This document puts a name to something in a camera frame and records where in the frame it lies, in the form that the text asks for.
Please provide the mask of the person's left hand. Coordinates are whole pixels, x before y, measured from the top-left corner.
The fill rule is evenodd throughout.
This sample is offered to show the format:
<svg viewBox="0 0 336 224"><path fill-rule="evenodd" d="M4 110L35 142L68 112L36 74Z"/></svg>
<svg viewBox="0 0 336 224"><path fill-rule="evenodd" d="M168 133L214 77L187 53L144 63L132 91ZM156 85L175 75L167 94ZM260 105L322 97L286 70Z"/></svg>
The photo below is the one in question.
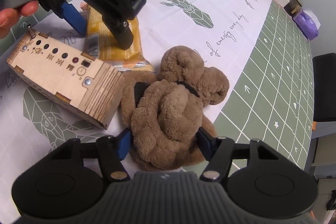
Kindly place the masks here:
<svg viewBox="0 0 336 224"><path fill-rule="evenodd" d="M1 0L1 39L9 34L21 16L31 16L38 7L38 0Z"/></svg>

